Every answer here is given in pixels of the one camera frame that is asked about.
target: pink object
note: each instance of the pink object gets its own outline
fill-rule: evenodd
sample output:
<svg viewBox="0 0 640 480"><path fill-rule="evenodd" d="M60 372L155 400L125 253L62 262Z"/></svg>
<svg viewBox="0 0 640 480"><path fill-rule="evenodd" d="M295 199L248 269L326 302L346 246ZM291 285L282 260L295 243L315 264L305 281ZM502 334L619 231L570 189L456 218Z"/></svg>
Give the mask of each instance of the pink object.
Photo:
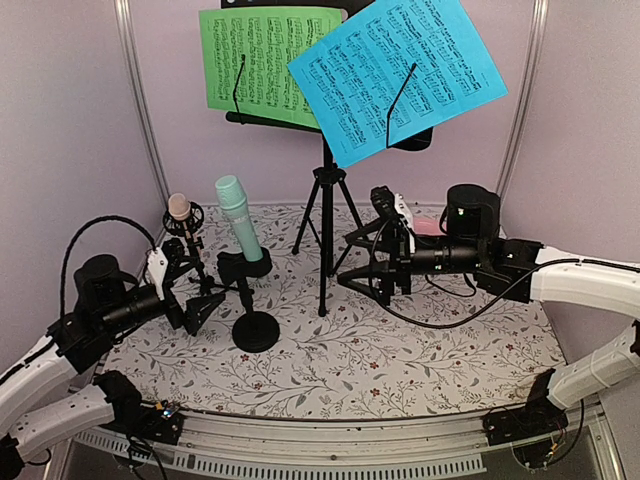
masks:
<svg viewBox="0 0 640 480"><path fill-rule="evenodd" d="M438 225L438 220L434 218L427 217L414 217L413 218L413 231L416 232L416 235L444 235L440 231L440 226ZM447 222L444 222L442 226L445 230L447 229Z"/></svg>

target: round black base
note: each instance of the round black base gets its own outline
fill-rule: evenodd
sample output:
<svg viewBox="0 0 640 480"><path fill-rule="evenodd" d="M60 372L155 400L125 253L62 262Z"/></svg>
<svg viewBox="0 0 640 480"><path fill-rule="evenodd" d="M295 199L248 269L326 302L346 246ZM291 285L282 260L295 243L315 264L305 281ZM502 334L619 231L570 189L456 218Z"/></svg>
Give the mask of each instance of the round black base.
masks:
<svg viewBox="0 0 640 480"><path fill-rule="evenodd" d="M266 312L245 313L233 324L231 336L243 352L266 352L280 338L280 325Z"/></svg>

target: teal microphone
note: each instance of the teal microphone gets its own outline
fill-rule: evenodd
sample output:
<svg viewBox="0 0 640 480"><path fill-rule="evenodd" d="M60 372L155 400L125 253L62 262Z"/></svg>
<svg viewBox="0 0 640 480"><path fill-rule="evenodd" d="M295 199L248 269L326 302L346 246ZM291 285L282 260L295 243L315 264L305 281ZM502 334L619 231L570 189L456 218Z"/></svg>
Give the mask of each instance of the teal microphone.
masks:
<svg viewBox="0 0 640 480"><path fill-rule="evenodd" d="M231 223L244 258L247 262L262 260L262 249L249 216L247 194L238 178L234 175L227 175L218 179L216 192L222 213Z"/></svg>

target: sheet music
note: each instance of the sheet music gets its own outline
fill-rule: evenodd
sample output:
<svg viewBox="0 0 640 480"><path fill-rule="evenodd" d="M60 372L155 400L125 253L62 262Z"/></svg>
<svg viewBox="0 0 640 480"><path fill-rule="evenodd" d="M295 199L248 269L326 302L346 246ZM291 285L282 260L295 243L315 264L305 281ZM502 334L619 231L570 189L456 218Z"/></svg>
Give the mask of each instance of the sheet music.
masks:
<svg viewBox="0 0 640 480"><path fill-rule="evenodd" d="M377 0L289 64L341 167L507 94L456 0Z"/></svg>
<svg viewBox="0 0 640 480"><path fill-rule="evenodd" d="M244 7L200 12L209 108L318 127L287 64L342 21L340 10ZM242 55L245 63L242 66Z"/></svg>

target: wire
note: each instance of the wire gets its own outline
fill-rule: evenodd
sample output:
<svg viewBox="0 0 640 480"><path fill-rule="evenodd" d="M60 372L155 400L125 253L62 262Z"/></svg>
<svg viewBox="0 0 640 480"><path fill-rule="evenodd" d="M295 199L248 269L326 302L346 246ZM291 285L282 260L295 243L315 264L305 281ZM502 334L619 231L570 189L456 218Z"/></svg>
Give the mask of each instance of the wire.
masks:
<svg viewBox="0 0 640 480"><path fill-rule="evenodd" d="M448 289L444 288L442 285L438 285L433 280L431 280L429 278L429 275L425 275L424 276L425 280L427 281L427 283L429 285L431 285L432 287L437 288L441 292L444 292L444 293L446 293L448 295L453 295L454 297L460 297L460 298L475 297L476 293L478 293L477 287L473 283L471 283L471 280L469 280L469 276L466 273L463 274L463 277L464 277L464 282L467 284L467 286L469 288L471 288L471 293L458 293L458 292L454 292L452 290L448 290Z"/></svg>
<svg viewBox="0 0 640 480"><path fill-rule="evenodd" d="M513 282L511 285L509 285L502 293L500 293L500 295L496 296L493 300L491 300L489 303L487 303L484 307L480 308L479 310L477 310L475 313L469 315L468 317L466 317L466 318L464 318L464 319L462 319L462 320L460 320L458 322L448 323L448 324L444 324L444 325L425 323L425 322L420 322L420 321L415 320L413 318L407 317L406 315L402 315L401 313L396 312L396 311L392 310L391 308L387 307L380 300L380 296L378 295L378 290L373 287L373 264L374 264L374 261L377 261L376 260L376 246L377 246L377 244L378 244L378 242L380 240L380 236L382 235L382 232L384 231L384 229L387 227L388 224L389 224L389 220L387 220L382 225L380 230L378 230L378 232L376 233L376 236L375 236L375 238L373 240L373 244L371 246L371 250L369 252L369 279L368 279L369 280L369 282L368 282L369 283L369 289L371 290L371 293L372 293L373 298L376 301L376 303L378 305L380 305L380 307L384 311L386 311L387 313L390 313L391 315L393 315L396 318L399 318L400 320L404 320L405 322L411 323L412 325L416 325L418 327L423 327L423 328L432 328L432 329L435 329L435 330L448 330L448 329L451 329L451 328L461 327L462 325L465 325L465 324L475 320L480 315L485 314L488 310L493 308L493 306L495 304L497 304L500 300L502 300L504 297L506 297L506 295L510 291L512 291L514 288L516 288L518 285L520 285L525 280L527 280L534 273L542 270L543 268L551 267L553 265L561 265L561 264L567 264L567 263L572 263L572 264L590 264L590 265L599 265L599 266L602 266L602 267L614 268L614 269L617 269L617 270L625 270L625 271L629 271L629 272L640 273L640 268L632 267L632 266L629 266L629 265L620 265L620 264L617 264L617 263L611 263L611 262L607 262L607 261L603 261L603 260L594 260L594 259L588 259L588 258L586 258L586 259L559 258L557 260L550 260L548 262L541 263L540 265L536 265L534 268L532 268L531 270L529 270L528 272L523 274L515 282Z"/></svg>
<svg viewBox="0 0 640 480"><path fill-rule="evenodd" d="M53 458L53 455L51 454L51 450L49 450L48 448L45 450L45 452L47 452L47 455L48 455L46 460L42 462L27 462L27 464L31 465L32 467L44 467L48 465L51 459Z"/></svg>
<svg viewBox="0 0 640 480"><path fill-rule="evenodd" d="M6 373L2 376L2 378L0 378L0 386L4 385L6 383L7 380L9 380L12 376L14 376L16 373L18 373L20 370L22 370L23 368L25 368L27 365L29 365L31 362L33 362L36 358L41 357L42 355L44 355L46 352L48 352L49 350L51 350L51 348L56 344L56 342L51 339L49 341L49 343L47 343L44 347L42 347L40 350L38 350L37 352L35 352L33 355L28 356L27 358L24 359L24 363L19 363L17 365L14 365L13 367L11 367L9 370L6 371Z"/></svg>
<svg viewBox="0 0 640 480"><path fill-rule="evenodd" d="M562 452L562 455L560 455L559 457L552 458L551 461L547 464L547 466L555 465L556 463L564 460L567 457L567 455L569 455L569 453L571 453L571 451L578 444L578 440L580 440L580 435L582 434L582 429L584 427L584 410L585 410L584 400L580 400L580 424L578 425L576 436L573 438L573 442L571 442L571 445L569 445L567 449L564 452Z"/></svg>
<svg viewBox="0 0 640 480"><path fill-rule="evenodd" d="M164 465L158 456L158 453L155 449L147 442L144 438L138 437L133 434L127 435L127 440L129 440L129 448L127 449L127 454L129 455L129 467L131 468L131 472L140 480L146 480L140 473L137 471L137 466L134 466L133 453L138 453L141 455L151 455L156 463L158 464L158 468L160 469L160 474L162 475L163 480L168 480L167 472L164 469Z"/></svg>
<svg viewBox="0 0 640 480"><path fill-rule="evenodd" d="M63 318L65 313L65 304L64 304L65 303L65 286L67 282L67 266L69 264L69 257L71 256L71 251L73 250L73 247L75 246L80 236L85 231L87 231L93 225L96 225L98 223L104 223L104 222L120 222L120 223L125 223L127 225L132 226L133 228L138 230L140 233L142 233L146 237L146 239L151 244L151 248L153 250L156 249L156 242L151 236L151 234L149 233L149 231L146 228L144 228L142 225L140 225L138 222L136 222L135 220L131 220L130 218L122 217L120 215L105 215L102 217L96 217L93 220L89 220L82 227L80 227L80 229L71 238L71 242L69 242L69 245L67 246L67 250L64 252L64 259L62 260L62 272L60 272L60 318Z"/></svg>

